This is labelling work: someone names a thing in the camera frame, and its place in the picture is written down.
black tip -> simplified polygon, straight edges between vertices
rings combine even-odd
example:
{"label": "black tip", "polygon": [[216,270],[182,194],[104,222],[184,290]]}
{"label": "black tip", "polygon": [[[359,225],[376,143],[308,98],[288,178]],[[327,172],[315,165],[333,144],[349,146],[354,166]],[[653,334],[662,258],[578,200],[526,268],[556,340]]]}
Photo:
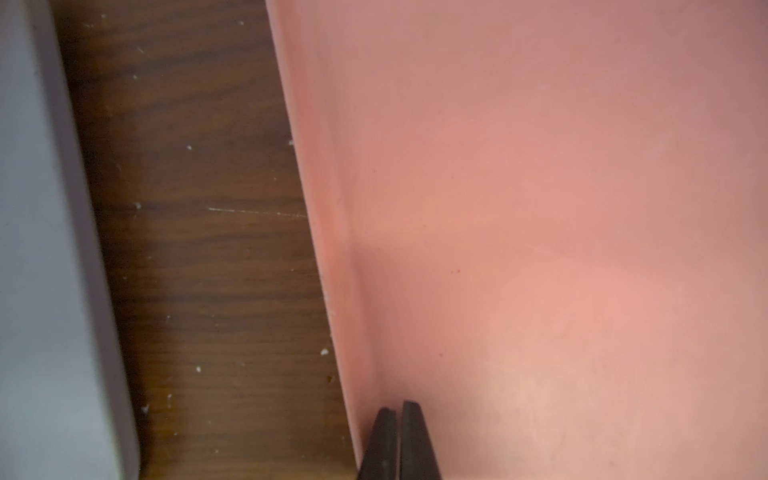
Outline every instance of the black tip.
{"label": "black tip", "polygon": [[405,402],[402,404],[400,480],[441,479],[422,407],[416,402]]}
{"label": "black tip", "polygon": [[397,459],[397,416],[381,409],[368,439],[357,480],[395,480]]}

pink surface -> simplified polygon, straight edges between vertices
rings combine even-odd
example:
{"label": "pink surface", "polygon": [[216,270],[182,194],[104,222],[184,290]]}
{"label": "pink surface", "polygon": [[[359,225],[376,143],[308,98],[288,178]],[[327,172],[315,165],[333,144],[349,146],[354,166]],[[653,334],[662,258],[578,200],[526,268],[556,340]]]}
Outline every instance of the pink surface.
{"label": "pink surface", "polygon": [[764,2],[268,2],[355,452],[768,478]]}

wooden floor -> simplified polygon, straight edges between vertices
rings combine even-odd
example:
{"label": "wooden floor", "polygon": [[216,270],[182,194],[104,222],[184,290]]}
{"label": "wooden floor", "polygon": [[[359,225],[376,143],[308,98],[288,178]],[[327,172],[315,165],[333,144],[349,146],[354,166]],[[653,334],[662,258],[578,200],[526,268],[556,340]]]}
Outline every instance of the wooden floor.
{"label": "wooden floor", "polygon": [[263,3],[53,9],[142,478],[353,478]]}

gray surface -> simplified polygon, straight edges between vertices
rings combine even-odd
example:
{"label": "gray surface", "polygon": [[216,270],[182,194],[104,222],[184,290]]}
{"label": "gray surface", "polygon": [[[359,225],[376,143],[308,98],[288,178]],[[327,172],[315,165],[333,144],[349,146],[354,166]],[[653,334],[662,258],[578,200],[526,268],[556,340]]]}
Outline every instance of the gray surface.
{"label": "gray surface", "polygon": [[137,477],[51,14],[0,0],[0,479]]}

